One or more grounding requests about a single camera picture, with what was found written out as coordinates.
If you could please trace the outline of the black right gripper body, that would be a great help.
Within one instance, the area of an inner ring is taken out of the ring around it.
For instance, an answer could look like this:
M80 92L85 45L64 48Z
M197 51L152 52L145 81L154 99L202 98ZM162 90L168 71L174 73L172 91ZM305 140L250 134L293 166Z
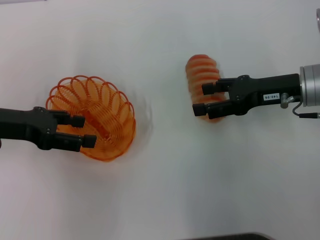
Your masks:
M225 113L242 116L255 107L280 104L282 94L299 96L300 76L297 73L265 78L242 75L233 80L228 93L230 103Z

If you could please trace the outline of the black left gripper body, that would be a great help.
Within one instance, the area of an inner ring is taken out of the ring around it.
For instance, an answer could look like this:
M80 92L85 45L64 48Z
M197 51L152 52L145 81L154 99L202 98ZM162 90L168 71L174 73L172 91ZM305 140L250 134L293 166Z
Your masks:
M34 143L41 150L53 148L57 120L43 107L0 110L0 138Z

